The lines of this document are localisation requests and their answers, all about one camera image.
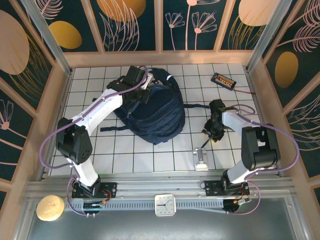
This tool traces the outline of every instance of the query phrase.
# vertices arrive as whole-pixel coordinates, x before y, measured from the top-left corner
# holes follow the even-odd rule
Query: black mount bracket
[[[221,180],[204,181],[203,189],[205,189],[205,194],[207,197],[241,196],[243,193],[239,189],[241,189],[245,194],[250,195],[249,186],[246,182],[241,183],[239,186],[237,186],[237,188],[224,190]]]
[[[89,194],[87,191],[85,191],[78,182],[75,182],[72,184],[72,195],[71,197],[73,199],[105,199],[107,194],[108,198],[110,197],[114,199],[117,194],[117,183],[116,182],[101,182],[100,188],[97,190],[97,193],[95,195]]]

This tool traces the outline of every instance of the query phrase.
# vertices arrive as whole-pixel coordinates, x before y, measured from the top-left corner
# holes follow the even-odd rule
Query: white grid floor
[[[188,64],[161,65],[153,68],[166,69],[178,82],[185,103],[206,104],[214,99],[222,99],[225,105],[246,104],[254,109],[251,94],[229,91],[211,82],[218,72],[235,80],[235,89],[250,91],[240,64]],[[93,98],[98,98],[109,82],[126,75],[129,66],[77,68],[71,83],[64,116],[72,118],[87,108]],[[90,136],[93,151],[91,161],[98,174],[144,173],[166,171],[194,171],[193,149],[199,148],[208,137],[201,133],[210,110],[203,108],[185,109],[183,131],[166,143],[153,145],[130,130],[100,132],[101,127],[123,126],[114,113]],[[258,115],[250,116],[259,122]],[[229,169],[241,159],[241,137],[228,130],[221,141],[210,142],[207,150],[209,169]],[[55,151],[52,165],[66,163],[66,159]],[[69,167],[54,169],[51,176],[74,174]]]

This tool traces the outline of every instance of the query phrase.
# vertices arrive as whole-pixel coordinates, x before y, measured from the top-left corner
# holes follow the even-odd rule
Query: white tile
[[[131,154],[115,154],[113,160],[113,173],[124,174],[132,173],[134,168],[134,155]]]
[[[236,81],[236,84],[235,84],[236,87],[247,87],[248,86],[248,81],[247,81],[246,75],[244,75],[244,74],[231,75],[231,79]]]
[[[207,117],[205,116],[194,116],[189,117],[191,133],[201,133],[207,122]]]
[[[98,131],[97,131],[97,136],[102,137],[102,136],[115,136],[116,131],[100,131],[101,128],[105,127],[116,127],[117,121],[116,120],[103,120],[99,125],[98,125]]]
[[[72,81],[70,92],[85,92],[87,90],[87,79],[80,79]]]
[[[201,148],[201,146],[208,140],[209,136],[203,133],[192,133],[192,146],[193,149]],[[212,150],[210,141],[204,146],[205,150]]]
[[[199,76],[184,76],[184,84],[186,89],[201,88]]]
[[[90,142],[91,142],[91,146],[92,146],[91,157],[93,157],[93,155],[95,154],[95,151],[96,151],[96,141],[97,141],[97,138],[95,136],[90,137]]]
[[[153,146],[153,151],[156,152],[172,152],[172,139],[167,142],[161,142]]]
[[[231,142],[231,147],[233,149],[241,149],[241,136],[235,131],[228,132],[228,134]]]
[[[118,119],[116,121],[116,126],[118,128],[120,128],[120,127],[124,127],[125,124],[121,120]],[[130,129],[125,129],[122,131],[115,131],[115,135],[116,136],[132,136],[132,135],[134,135],[134,133]]]
[[[199,76],[198,66],[196,64],[182,65],[184,76]]]
[[[108,84],[114,80],[117,80],[117,78],[105,78],[103,83],[103,90],[107,89]]]
[[[113,154],[115,148],[114,136],[100,136],[95,142],[95,154]]]
[[[235,166],[231,150],[214,150],[213,158],[216,169],[230,169]]]
[[[216,169],[213,151],[212,150],[206,151],[206,157],[207,157],[207,161],[208,161],[209,170]]]
[[[88,87],[86,88],[87,92],[97,92],[104,90],[104,79],[97,78],[97,79],[89,79]]]
[[[167,65],[152,65],[152,68],[164,69],[167,71]]]
[[[218,88],[202,88],[204,101],[211,102],[215,99],[220,99]]]
[[[83,106],[85,101],[85,92],[70,92],[67,106]]]
[[[200,76],[200,82],[202,88],[217,88],[218,85],[211,81],[212,76],[211,75],[203,75]]]
[[[154,154],[154,171],[166,172],[174,171],[174,155],[173,152],[157,152]]]
[[[182,65],[168,65],[169,74],[172,76],[183,76],[184,72],[182,71]]]
[[[190,125],[189,125],[189,118],[186,117],[181,134],[188,134],[188,133],[190,133]]]
[[[211,75],[215,74],[212,64],[198,64],[199,74],[200,75]]]
[[[174,168],[176,171],[195,170],[194,156],[192,151],[174,152]]]
[[[218,73],[221,75],[230,74],[227,64],[213,64],[213,69],[215,73]]]
[[[85,94],[84,105],[91,105],[93,99],[97,99],[101,96],[101,91],[88,91]]]
[[[218,87],[220,98],[222,101],[233,101],[237,100],[235,91],[230,91],[224,87]]]
[[[175,76],[174,79],[178,83],[180,89],[184,89],[185,88],[184,76]]]
[[[241,64],[230,63],[228,67],[230,74],[245,74],[244,67]]]
[[[133,172],[149,173],[154,171],[154,154],[153,153],[135,153]]]
[[[191,135],[179,134],[173,138],[173,150],[176,151],[192,151]]]
[[[239,104],[248,105],[249,107],[253,108],[254,109],[254,113],[257,114],[257,109],[256,109],[256,106],[255,106],[255,103],[254,103],[253,100],[240,100],[238,102],[239,102]],[[243,110],[246,110],[249,113],[253,112],[250,108],[248,108],[246,106],[239,106],[239,108],[243,109]]]
[[[201,88],[188,88],[185,89],[187,102],[203,102],[204,98],[202,96]]]
[[[241,161],[241,149],[233,149],[232,153],[233,153],[235,164],[237,164],[238,162]]]
[[[90,79],[104,79],[105,78],[105,67],[92,67],[90,70]]]
[[[129,154],[134,152],[134,136],[117,136],[115,138],[115,154]]]
[[[114,155],[94,155],[93,167],[97,174],[112,174]]]
[[[53,167],[60,166],[62,164],[67,164],[68,161],[64,156],[55,156],[53,159]],[[64,166],[58,169],[52,169],[50,175],[57,176],[57,175],[70,175],[71,168],[69,166]]]
[[[74,71],[73,79],[88,79],[90,67],[76,68]]]
[[[64,117],[66,119],[71,119],[74,116],[82,112],[82,106],[67,106],[65,108]]]
[[[185,89],[180,89],[180,91],[181,91],[181,95],[182,95],[182,100],[185,103],[187,101],[186,90]]]
[[[127,73],[128,73],[129,68],[130,68],[130,66],[122,66],[122,67],[121,67],[121,74],[120,74],[120,76],[126,76]]]
[[[251,92],[250,88],[247,87],[235,87],[235,90],[241,90],[241,91],[246,91],[246,92]],[[235,92],[236,97],[238,100],[252,100],[252,94],[250,93],[244,93],[244,92]]]
[[[118,79],[120,77],[120,71],[121,71],[120,66],[106,67],[104,78],[105,79],[113,79],[113,78]]]
[[[135,153],[152,153],[154,145],[150,142],[143,140],[141,137],[134,136],[134,152]]]
[[[220,141],[211,141],[213,150],[231,149],[228,133],[225,132]]]
[[[191,104],[201,104],[204,105],[203,101],[200,102],[193,102]],[[203,107],[194,107],[188,108],[189,117],[205,117],[206,116],[206,109]]]
[[[108,116],[105,117],[104,120],[116,120],[117,116],[114,112],[111,112]]]

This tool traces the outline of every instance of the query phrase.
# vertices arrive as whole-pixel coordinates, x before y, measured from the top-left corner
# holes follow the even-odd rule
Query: backpack strap
[[[190,104],[190,103],[184,103],[183,107],[185,109],[193,109],[193,108],[203,108],[203,109],[209,109],[210,106],[208,105],[202,105],[202,104]]]
[[[100,132],[107,132],[107,131],[123,131],[129,129],[127,126],[106,126],[106,127],[101,127]]]

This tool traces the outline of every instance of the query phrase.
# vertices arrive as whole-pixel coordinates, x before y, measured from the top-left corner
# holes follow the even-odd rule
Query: metal frame
[[[42,17],[35,1],[30,0],[20,0],[23,4],[26,12],[29,14],[30,18],[32,19],[34,25],[41,33],[41,36],[47,43],[48,47],[50,48],[52,54],[55,56],[57,61],[60,63],[63,71],[70,75],[70,67],[67,62],[67,59],[64,56],[64,53],[62,52],[60,46],[58,45],[55,37],[52,35],[49,26],[45,19]]]
[[[247,72],[250,74],[259,62],[262,54],[279,28],[284,16],[286,15],[292,0],[281,0],[273,12],[269,23],[265,26],[253,53],[247,64]]]

